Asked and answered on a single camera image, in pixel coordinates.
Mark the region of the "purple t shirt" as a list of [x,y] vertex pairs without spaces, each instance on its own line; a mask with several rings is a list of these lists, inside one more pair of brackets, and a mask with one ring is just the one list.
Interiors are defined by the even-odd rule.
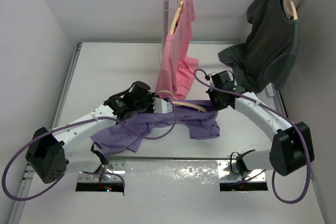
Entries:
[[[189,130],[192,140],[209,140],[220,136],[220,127],[216,122],[218,112],[213,109],[209,100],[187,100],[187,103],[198,105],[206,112],[186,106],[177,106],[177,123]],[[142,138],[149,136],[154,128],[169,127],[174,122],[174,114],[141,113],[126,120],[126,126],[137,132],[136,136],[120,124],[105,128],[90,138],[96,143],[103,155],[113,155],[130,150],[137,152]]]

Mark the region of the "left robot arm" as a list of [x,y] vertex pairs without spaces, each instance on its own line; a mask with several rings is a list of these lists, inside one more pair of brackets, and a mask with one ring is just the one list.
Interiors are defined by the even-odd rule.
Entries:
[[136,81],[130,88],[107,98],[96,109],[52,130],[42,127],[34,135],[37,140],[26,153],[28,164],[45,184],[50,184],[66,173],[96,172],[109,161],[94,142],[89,152],[74,153],[76,146],[116,121],[125,121],[141,112],[159,112],[162,102],[150,87]]

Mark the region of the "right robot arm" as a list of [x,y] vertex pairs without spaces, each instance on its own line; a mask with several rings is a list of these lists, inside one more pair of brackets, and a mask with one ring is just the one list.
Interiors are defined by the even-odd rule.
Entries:
[[253,92],[235,85],[227,70],[210,74],[206,80],[210,82],[207,93],[216,111],[231,107],[242,113],[271,141],[268,150],[238,154],[231,167],[234,174],[243,176],[254,169],[266,169],[287,176],[314,161],[311,133],[305,123],[291,125],[287,119],[270,111]]

